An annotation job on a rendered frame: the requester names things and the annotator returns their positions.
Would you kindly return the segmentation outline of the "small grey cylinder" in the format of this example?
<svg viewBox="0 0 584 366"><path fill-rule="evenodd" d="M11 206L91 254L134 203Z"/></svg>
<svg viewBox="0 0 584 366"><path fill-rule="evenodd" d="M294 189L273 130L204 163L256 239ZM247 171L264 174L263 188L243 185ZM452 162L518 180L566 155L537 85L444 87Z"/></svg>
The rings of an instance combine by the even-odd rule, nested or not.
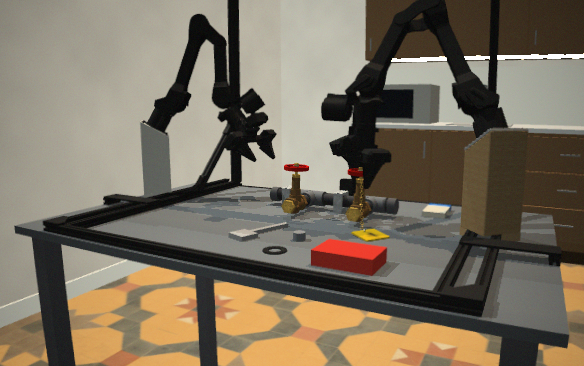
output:
<svg viewBox="0 0 584 366"><path fill-rule="evenodd" d="M293 231L293 240L302 242L306 240L306 232L302 230Z"/></svg>

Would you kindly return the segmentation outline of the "grey pipe with red valve handwheels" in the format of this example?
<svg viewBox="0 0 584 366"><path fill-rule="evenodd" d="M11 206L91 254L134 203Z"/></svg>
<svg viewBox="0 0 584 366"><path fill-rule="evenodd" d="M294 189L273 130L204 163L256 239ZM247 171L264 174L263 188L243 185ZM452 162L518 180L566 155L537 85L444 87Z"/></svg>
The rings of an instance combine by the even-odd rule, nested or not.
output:
<svg viewBox="0 0 584 366"><path fill-rule="evenodd" d="M281 207L285 213L297 214L300 210L304 210L305 208L312 205L331 205L333 206L333 213L342 214L346 212L345 214L348 221L359 222L363 220L360 219L360 182L362 182L360 180L363 180L362 167L348 169L348 175L359 177L359 180L356 180L356 192L354 196L349 196L349 191L346 190L340 190L333 194L327 194L327 192L324 191L300 189L300 174L298 174L298 172L309 171L309 166L307 165L302 165L299 163L287 164L284 165L284 170L295 172L295 174L292 174L292 186L290 185L284 188L272 187L270 191L270 198L272 201L282 200ZM387 214L398 213L399 200L396 198L365 196L364 194L362 195L362 198L362 210L364 212L361 212L363 212L362 216L365 216L364 218L366 218L369 213L372 214L373 212L387 212Z"/></svg>

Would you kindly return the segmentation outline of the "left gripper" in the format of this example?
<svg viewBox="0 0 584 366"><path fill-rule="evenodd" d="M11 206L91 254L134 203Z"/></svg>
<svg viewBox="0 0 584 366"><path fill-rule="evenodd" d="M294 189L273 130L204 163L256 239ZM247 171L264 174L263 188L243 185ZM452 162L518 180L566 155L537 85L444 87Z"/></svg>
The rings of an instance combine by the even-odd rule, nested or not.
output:
<svg viewBox="0 0 584 366"><path fill-rule="evenodd" d="M360 135L362 151L365 148L378 148L375 145L375 132L379 132L376 124L353 123L349 130L354 134L356 130ZM356 151L356 149L345 153L343 157L349 169L363 168L363 185L364 189L369 189L378 171L385 163L391 162L391 153L385 149ZM362 155L361 155L362 154Z"/></svg>

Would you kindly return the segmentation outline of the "yellow tag on thin chain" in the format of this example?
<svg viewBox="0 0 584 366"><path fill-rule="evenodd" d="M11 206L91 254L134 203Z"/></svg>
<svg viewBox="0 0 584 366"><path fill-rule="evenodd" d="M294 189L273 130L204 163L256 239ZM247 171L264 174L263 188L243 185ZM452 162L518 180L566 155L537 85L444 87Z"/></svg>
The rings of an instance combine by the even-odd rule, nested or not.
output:
<svg viewBox="0 0 584 366"><path fill-rule="evenodd" d="M361 195L360 201L362 202L363 201L363 198L362 198L362 195L363 194L361 194L361 193L363 193L363 191L360 192L360 195ZM362 216L362 213L363 212L361 212L361 211L363 211L362 210L362 207L363 207L363 204L362 203L360 203L360 207L361 207L361 210L360 210L360 213L361 213L360 219L363 219L364 218ZM363 217L363 218L361 218L361 217ZM388 235L386 235L386 234L384 234L384 233L382 233L382 232L380 232L378 230L375 230L375 229L367 229L367 230L365 230L365 229L363 229L363 226L362 226L361 229L362 229L361 231L354 231L354 232L351 232L351 234L353 234L353 235L361 238L362 240L364 240L366 242L390 238L390 236L388 236Z"/></svg>

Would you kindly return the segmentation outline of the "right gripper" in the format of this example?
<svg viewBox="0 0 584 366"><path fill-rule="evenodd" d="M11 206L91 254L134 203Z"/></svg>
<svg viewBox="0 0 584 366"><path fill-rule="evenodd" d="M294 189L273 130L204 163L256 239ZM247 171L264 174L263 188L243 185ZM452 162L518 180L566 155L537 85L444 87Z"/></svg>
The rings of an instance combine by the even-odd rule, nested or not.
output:
<svg viewBox="0 0 584 366"><path fill-rule="evenodd" d="M272 140L277 135L275 131L272 129L263 130L260 135L257 135L257 132L259 131L257 128L248 128L247 132L244 132L244 130L241 127L240 118L245 119L246 117L245 116L239 117L232 123L231 125L232 131L224 141L224 147L226 148L226 150L227 151L231 150L232 152L240 154L246 157L247 159L256 162L256 157L253 154L252 150L250 149L248 143L257 142L258 146L260 146L259 149L262 150L271 159L274 159L275 154L272 147ZM267 133L269 133L270 135Z"/></svg>

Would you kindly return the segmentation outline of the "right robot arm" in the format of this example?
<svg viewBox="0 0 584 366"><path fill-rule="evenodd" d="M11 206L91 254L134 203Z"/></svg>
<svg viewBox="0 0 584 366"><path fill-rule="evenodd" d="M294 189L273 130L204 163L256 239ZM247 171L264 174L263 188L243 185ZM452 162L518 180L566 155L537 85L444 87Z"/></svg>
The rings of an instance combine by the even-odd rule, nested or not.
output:
<svg viewBox="0 0 584 366"><path fill-rule="evenodd" d="M212 102L220 109L227 108L225 111L219 112L218 119L221 122L227 120L231 126L237 118L245 116L241 111L241 108L243 108L246 114L251 114L245 120L240 118L241 126L244 132L247 132L248 128L257 128L260 130L259 126L268 121L268 115L265 112L263 112L264 114L255 112L262 108L265 103L253 88L248 90L248 92L246 92L240 98L231 95L230 88L227 89L226 79L227 42L225 38L209 24L207 18L203 14L196 14L191 17L189 23L188 43L176 80L164 98L155 100L155 109L153 110L148 122L143 122L158 131L168 134L165 132L165 130L168 127L172 116L184 111L186 106L188 106L189 100L191 98L191 94L188 92L188 85L200 48L206 39L210 43L214 44L215 81L212 91ZM214 41L214 43L212 41ZM169 111L169 109L172 111Z"/></svg>

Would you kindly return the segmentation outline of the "red rectangular block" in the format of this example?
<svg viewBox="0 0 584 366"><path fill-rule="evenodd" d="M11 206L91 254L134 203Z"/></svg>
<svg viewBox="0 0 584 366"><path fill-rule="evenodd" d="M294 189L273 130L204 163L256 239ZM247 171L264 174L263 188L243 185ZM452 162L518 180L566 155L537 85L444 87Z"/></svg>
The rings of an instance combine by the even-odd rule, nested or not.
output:
<svg viewBox="0 0 584 366"><path fill-rule="evenodd" d="M373 276L387 261L387 247L328 239L311 250L311 265Z"/></svg>

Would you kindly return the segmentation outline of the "black flat washer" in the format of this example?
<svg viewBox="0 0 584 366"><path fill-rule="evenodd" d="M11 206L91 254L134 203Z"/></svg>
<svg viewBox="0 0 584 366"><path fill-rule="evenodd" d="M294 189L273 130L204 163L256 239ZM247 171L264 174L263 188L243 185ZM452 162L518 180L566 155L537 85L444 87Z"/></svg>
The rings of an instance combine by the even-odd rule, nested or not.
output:
<svg viewBox="0 0 584 366"><path fill-rule="evenodd" d="M272 252L272 251L269 251L270 249L280 249L281 251ZM266 254L278 255L278 254L283 254L283 253L287 252L287 249L285 247L282 247L282 246L269 246L269 247L263 248L263 252Z"/></svg>

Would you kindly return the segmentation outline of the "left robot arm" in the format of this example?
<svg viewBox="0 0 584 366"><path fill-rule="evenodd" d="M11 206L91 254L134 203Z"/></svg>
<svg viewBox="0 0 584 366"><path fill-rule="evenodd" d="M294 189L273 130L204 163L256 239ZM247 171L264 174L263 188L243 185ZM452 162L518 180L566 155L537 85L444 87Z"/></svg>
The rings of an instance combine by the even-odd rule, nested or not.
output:
<svg viewBox="0 0 584 366"><path fill-rule="evenodd" d="M420 13L423 13L423 18L411 21ZM476 139L489 128L508 128L502 107L498 108L499 94L486 89L478 76L470 70L450 26L445 0L417 0L397 13L373 59L345 90L346 95L327 94L321 105L322 119L346 122L350 120L354 108L352 122L375 124L377 105L386 104L380 96L388 68L406 34L427 29L437 37L455 78L452 94L458 109L461 108L464 114L474 119ZM359 100L355 95L357 91L362 96L358 96ZM356 130L354 134L348 130L346 138L344 136L336 139L329 145L333 155L338 157L354 149L362 151L360 135Z"/></svg>

